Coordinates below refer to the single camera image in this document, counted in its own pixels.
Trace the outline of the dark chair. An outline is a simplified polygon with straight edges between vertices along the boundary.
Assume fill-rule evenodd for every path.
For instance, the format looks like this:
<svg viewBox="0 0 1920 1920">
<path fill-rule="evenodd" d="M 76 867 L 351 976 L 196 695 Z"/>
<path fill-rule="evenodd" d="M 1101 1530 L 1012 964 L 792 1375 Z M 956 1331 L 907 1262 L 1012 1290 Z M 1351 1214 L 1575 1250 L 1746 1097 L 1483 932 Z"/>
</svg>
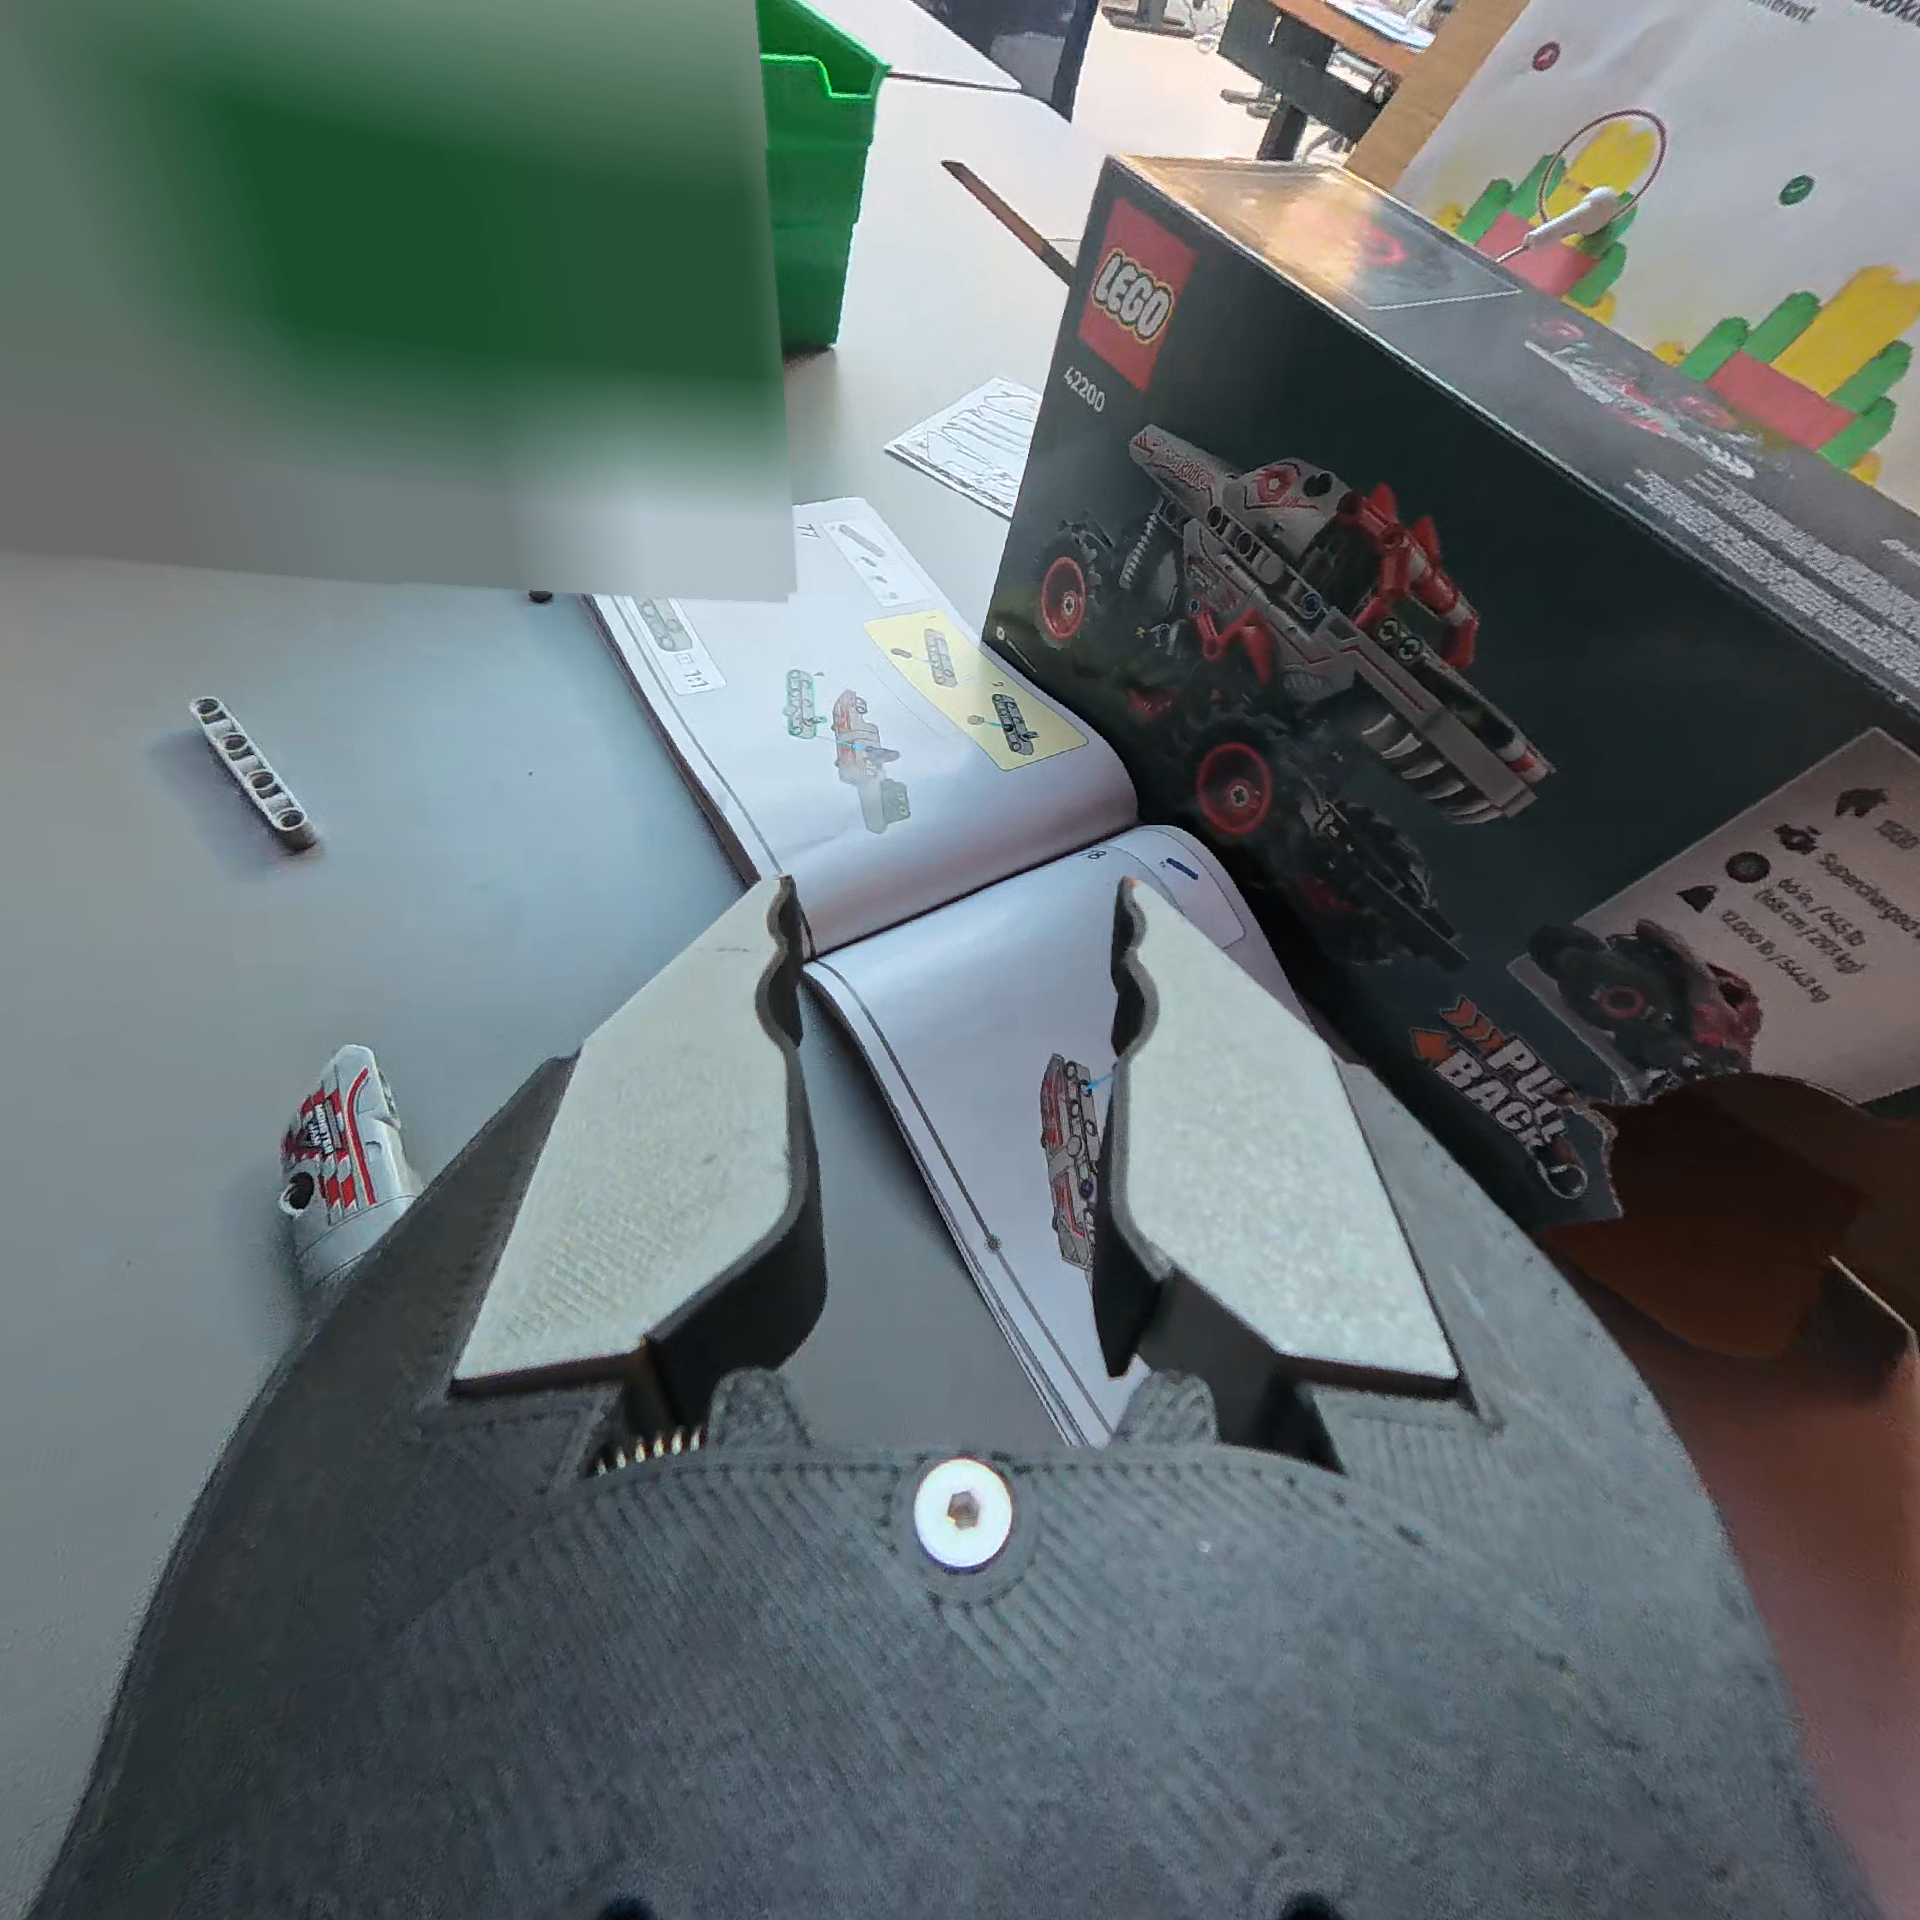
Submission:
<svg viewBox="0 0 1920 1920">
<path fill-rule="evenodd" d="M 919 2 L 1012 78 L 1021 95 L 1071 121 L 1099 2 Z"/>
</svg>

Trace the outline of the brown wooden strip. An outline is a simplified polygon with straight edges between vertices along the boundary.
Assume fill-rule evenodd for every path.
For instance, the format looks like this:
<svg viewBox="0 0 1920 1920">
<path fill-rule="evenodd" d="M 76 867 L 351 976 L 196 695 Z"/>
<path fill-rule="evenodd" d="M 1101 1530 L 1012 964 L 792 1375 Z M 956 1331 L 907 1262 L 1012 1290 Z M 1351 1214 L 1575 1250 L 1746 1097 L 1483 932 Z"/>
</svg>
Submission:
<svg viewBox="0 0 1920 1920">
<path fill-rule="evenodd" d="M 1019 247 L 1047 267 L 1061 284 L 1075 276 L 1071 243 L 1063 247 L 1050 238 L 1036 222 L 1031 222 L 1014 203 L 1010 203 L 984 177 L 967 168 L 962 160 L 942 160 L 943 172 L 956 180 L 978 207 L 983 207 L 994 222 L 1005 228 Z"/>
</svg>

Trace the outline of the white sticker sheet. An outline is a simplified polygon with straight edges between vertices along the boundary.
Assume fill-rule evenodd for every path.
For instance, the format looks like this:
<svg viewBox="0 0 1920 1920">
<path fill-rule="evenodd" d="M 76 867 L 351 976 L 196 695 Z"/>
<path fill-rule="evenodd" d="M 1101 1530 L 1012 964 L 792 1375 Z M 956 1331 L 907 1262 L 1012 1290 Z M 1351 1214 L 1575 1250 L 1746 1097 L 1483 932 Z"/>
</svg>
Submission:
<svg viewBox="0 0 1920 1920">
<path fill-rule="evenodd" d="M 885 444 L 902 467 L 1010 522 L 1040 419 L 1040 393 L 991 377 Z"/>
</svg>

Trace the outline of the dark lego set box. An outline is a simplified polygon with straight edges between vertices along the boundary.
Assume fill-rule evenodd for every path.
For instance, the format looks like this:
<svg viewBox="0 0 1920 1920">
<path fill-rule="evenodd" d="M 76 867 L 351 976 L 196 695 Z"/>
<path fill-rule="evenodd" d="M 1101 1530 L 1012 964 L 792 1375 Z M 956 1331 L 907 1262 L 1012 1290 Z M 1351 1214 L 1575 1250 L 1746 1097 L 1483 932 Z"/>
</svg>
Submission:
<svg viewBox="0 0 1920 1920">
<path fill-rule="evenodd" d="M 1109 158 L 984 626 L 1491 1196 L 1916 1327 L 1916 518 L 1366 184 Z"/>
</svg>

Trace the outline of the white poster with brick drawings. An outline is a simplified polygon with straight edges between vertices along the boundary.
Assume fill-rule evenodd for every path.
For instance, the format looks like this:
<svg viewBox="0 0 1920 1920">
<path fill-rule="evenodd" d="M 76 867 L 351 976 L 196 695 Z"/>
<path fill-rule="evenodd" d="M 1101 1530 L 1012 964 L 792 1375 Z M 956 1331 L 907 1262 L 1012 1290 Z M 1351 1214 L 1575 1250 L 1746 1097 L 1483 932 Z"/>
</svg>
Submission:
<svg viewBox="0 0 1920 1920">
<path fill-rule="evenodd" d="M 1916 510 L 1918 6 L 1524 6 L 1394 192 Z"/>
</svg>

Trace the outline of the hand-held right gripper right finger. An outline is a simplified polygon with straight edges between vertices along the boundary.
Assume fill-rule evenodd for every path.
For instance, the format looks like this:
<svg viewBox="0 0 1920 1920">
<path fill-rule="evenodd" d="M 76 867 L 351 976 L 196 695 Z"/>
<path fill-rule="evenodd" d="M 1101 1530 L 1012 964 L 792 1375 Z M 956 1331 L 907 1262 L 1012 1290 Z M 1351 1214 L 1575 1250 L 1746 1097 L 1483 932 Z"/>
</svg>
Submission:
<svg viewBox="0 0 1920 1920">
<path fill-rule="evenodd" d="M 1267 1447 L 1294 1388 L 1454 1402 L 1463 1369 L 1333 1049 L 1158 891 L 1112 906 L 1090 1303 L 1109 1377 L 1194 1377 Z"/>
</svg>

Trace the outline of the wooden background table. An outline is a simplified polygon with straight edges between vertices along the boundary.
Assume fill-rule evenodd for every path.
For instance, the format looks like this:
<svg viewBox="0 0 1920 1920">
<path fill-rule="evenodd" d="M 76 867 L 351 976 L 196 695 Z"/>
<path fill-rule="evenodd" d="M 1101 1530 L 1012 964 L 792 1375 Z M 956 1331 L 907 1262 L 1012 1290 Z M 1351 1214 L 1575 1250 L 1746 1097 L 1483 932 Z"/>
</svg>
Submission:
<svg viewBox="0 0 1920 1920">
<path fill-rule="evenodd" d="M 1523 2 L 1454 6 L 1434 42 L 1412 50 L 1333 6 L 1234 2 L 1215 54 L 1272 103 L 1260 160 L 1296 160 L 1318 127 L 1351 145 L 1363 178 L 1391 185 L 1523 11 Z"/>
</svg>

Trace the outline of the open lego instruction booklet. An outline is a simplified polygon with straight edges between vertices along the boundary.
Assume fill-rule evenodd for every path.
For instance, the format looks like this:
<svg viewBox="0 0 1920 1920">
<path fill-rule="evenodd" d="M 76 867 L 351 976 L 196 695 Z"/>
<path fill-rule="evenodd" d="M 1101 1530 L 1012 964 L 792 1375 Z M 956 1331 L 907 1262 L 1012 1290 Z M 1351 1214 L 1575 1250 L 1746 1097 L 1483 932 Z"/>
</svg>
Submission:
<svg viewBox="0 0 1920 1920">
<path fill-rule="evenodd" d="M 743 876 L 791 881 L 810 988 L 1050 1420 L 1096 1447 L 1136 1386 L 1090 1303 L 1118 883 L 1306 1008 L 1215 858 L 1141 824 L 1112 747 L 975 641 L 869 502 L 792 522 L 779 607 L 586 603 Z"/>
</svg>

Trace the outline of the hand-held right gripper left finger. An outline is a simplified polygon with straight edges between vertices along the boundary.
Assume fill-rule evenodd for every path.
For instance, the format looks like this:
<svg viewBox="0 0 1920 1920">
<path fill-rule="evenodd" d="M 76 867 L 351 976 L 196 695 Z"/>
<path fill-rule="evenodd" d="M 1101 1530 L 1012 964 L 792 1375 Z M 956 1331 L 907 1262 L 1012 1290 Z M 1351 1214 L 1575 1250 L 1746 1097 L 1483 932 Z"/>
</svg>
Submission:
<svg viewBox="0 0 1920 1920">
<path fill-rule="evenodd" d="M 757 883 L 572 1062 L 451 1391 L 622 1388 L 647 1433 L 775 1371 L 827 1294 L 791 879 Z"/>
</svg>

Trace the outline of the grey lego beam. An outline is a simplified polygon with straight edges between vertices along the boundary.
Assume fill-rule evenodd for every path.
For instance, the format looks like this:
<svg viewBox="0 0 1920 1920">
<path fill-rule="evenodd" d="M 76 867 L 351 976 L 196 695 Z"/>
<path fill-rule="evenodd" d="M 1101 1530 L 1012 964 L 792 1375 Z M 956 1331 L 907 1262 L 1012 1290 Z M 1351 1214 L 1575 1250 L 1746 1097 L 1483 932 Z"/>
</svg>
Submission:
<svg viewBox="0 0 1920 1920">
<path fill-rule="evenodd" d="M 234 788 L 286 852 L 309 852 L 320 847 L 320 830 L 309 810 L 275 771 L 250 728 L 216 697 L 204 695 L 188 704 L 192 720 L 221 764 Z"/>
</svg>

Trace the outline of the grey stickered lego panel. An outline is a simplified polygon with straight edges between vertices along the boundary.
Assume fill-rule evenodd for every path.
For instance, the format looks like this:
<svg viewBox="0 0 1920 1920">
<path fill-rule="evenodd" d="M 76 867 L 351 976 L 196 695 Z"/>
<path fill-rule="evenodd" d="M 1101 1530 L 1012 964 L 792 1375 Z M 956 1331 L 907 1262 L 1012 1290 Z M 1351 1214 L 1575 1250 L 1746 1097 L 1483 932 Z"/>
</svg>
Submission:
<svg viewBox="0 0 1920 1920">
<path fill-rule="evenodd" d="M 279 1140 L 276 1210 L 302 1290 L 320 1291 L 360 1264 L 420 1192 L 378 1056 L 340 1048 Z"/>
</svg>

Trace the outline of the green plastic bin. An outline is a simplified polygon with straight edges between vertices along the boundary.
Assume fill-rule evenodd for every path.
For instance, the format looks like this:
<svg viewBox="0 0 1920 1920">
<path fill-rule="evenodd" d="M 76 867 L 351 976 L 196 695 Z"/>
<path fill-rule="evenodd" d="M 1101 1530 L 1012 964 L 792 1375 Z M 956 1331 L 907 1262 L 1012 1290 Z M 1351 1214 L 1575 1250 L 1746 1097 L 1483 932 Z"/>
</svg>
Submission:
<svg viewBox="0 0 1920 1920">
<path fill-rule="evenodd" d="M 888 66 L 811 6 L 754 9 L 782 350 L 821 352 L 842 330 Z"/>
</svg>

